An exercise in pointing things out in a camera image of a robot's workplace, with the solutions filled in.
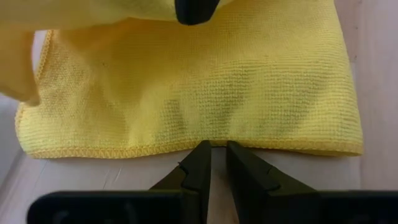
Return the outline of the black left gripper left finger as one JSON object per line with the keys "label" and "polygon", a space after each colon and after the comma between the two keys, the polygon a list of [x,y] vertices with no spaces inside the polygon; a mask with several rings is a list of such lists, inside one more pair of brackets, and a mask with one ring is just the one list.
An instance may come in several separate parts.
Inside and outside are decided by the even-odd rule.
{"label": "black left gripper left finger", "polygon": [[202,141],[148,190],[58,191],[36,199],[28,224],[206,223],[211,144]]}

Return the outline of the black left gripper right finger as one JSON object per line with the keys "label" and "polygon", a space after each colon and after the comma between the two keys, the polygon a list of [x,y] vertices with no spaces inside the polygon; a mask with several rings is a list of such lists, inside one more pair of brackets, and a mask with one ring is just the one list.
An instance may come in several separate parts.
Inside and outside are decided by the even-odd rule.
{"label": "black left gripper right finger", "polygon": [[397,224],[397,192],[315,190],[237,142],[226,167],[240,223]]}

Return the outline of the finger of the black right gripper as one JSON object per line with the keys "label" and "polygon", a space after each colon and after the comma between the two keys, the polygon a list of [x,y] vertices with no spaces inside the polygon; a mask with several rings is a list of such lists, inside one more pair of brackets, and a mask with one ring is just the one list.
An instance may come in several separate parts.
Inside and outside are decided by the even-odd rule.
{"label": "finger of the black right gripper", "polygon": [[211,19],[218,7],[220,0],[198,0],[198,23],[202,24]]}
{"label": "finger of the black right gripper", "polygon": [[192,26],[197,23],[195,0],[175,0],[175,12],[177,20],[183,25]]}

